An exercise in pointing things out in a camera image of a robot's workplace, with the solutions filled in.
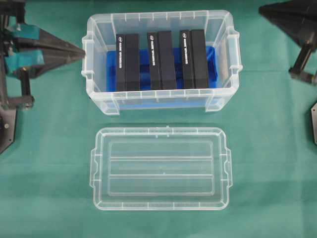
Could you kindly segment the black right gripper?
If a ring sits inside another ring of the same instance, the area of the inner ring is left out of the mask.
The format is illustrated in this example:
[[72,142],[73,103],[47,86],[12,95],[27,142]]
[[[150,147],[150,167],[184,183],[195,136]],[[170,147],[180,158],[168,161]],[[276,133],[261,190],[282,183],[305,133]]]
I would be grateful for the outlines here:
[[299,55],[288,72],[293,79],[316,83],[317,73],[305,71],[306,64],[317,49],[317,2],[290,0],[259,7],[259,14],[277,26],[301,47]]

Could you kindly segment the black teal left gripper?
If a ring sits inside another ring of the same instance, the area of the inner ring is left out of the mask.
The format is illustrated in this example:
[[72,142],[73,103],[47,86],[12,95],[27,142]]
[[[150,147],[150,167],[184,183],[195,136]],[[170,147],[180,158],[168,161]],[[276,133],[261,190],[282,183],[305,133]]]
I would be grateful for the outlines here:
[[[9,18],[8,15],[0,16],[0,106],[5,110],[29,109],[34,103],[30,78],[81,60],[85,51],[35,25],[10,25]],[[42,52],[30,43],[22,46],[22,40],[37,40],[41,48],[63,52]],[[8,96],[7,76],[20,81],[21,96]]]

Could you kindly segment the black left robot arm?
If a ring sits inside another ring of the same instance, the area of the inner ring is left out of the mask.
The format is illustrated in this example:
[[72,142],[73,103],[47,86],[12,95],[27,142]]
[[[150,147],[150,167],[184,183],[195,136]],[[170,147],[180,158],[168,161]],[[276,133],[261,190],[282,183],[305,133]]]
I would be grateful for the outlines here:
[[[53,34],[26,23],[10,26],[9,16],[0,16],[0,150],[13,142],[18,110],[34,105],[30,81],[58,67],[85,57],[85,51]],[[20,81],[21,95],[11,97],[7,77]]]

